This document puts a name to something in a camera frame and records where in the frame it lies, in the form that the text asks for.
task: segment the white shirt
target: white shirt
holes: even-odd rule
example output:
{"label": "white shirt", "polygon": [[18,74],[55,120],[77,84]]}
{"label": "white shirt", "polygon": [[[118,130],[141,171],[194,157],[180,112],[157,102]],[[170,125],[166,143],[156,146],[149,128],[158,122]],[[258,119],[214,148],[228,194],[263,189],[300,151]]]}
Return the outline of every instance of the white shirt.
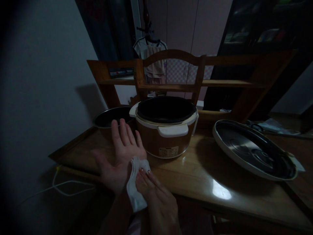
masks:
{"label": "white shirt", "polygon": [[135,43],[135,45],[133,46],[134,50],[136,51],[137,55],[139,56],[140,59],[146,59],[147,58],[147,43],[150,46],[157,46],[157,47],[161,47],[162,50],[167,50],[167,45],[165,42],[160,40],[160,43],[158,45],[158,43],[152,43],[149,41],[146,41],[144,39],[144,37],[138,39]]}

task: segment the metal pot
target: metal pot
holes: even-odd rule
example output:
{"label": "metal pot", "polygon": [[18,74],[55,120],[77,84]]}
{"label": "metal pot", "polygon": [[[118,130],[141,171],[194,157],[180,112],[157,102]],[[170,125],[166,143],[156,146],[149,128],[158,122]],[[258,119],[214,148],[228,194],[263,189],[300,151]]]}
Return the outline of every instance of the metal pot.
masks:
{"label": "metal pot", "polygon": [[111,132],[111,123],[115,119],[118,123],[118,130],[120,132],[120,119],[124,118],[125,122],[130,126],[132,132],[136,130],[136,121],[135,118],[129,116],[129,111],[131,106],[121,106],[112,109],[108,109],[100,113],[93,120],[93,125],[101,131],[103,137],[112,143],[112,132]]}
{"label": "metal pot", "polygon": [[297,159],[260,132],[230,120],[219,120],[213,136],[220,148],[237,164],[262,178],[274,181],[297,177]]}

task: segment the cabinet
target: cabinet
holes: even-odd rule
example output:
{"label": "cabinet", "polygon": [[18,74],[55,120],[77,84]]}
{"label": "cabinet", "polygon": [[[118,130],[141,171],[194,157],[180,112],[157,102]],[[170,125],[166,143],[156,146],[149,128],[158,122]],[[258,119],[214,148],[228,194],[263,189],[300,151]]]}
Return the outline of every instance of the cabinet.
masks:
{"label": "cabinet", "polygon": [[[254,119],[264,119],[275,103],[312,61],[312,2],[310,0],[234,0],[224,30],[218,55],[260,54],[287,49],[298,49],[298,55],[282,73]],[[251,66],[215,66],[211,79],[241,79],[250,77]],[[208,88],[204,109],[217,111],[232,109],[241,90]]]}

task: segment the stainless steel lid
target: stainless steel lid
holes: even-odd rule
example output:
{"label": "stainless steel lid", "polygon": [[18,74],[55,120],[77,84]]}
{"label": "stainless steel lid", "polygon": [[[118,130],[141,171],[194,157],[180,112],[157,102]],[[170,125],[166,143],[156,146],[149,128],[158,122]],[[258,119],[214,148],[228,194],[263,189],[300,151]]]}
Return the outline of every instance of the stainless steel lid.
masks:
{"label": "stainless steel lid", "polygon": [[291,180],[297,175],[285,151],[246,125],[220,120],[213,127],[213,136],[230,158],[256,175],[269,180]]}

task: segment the right hand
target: right hand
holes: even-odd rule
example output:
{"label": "right hand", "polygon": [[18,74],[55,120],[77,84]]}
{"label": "right hand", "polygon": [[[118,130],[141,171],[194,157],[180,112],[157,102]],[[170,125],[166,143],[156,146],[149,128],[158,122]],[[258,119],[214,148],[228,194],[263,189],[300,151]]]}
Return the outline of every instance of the right hand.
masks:
{"label": "right hand", "polygon": [[148,204],[150,234],[181,234],[176,199],[155,175],[140,169],[136,187]]}

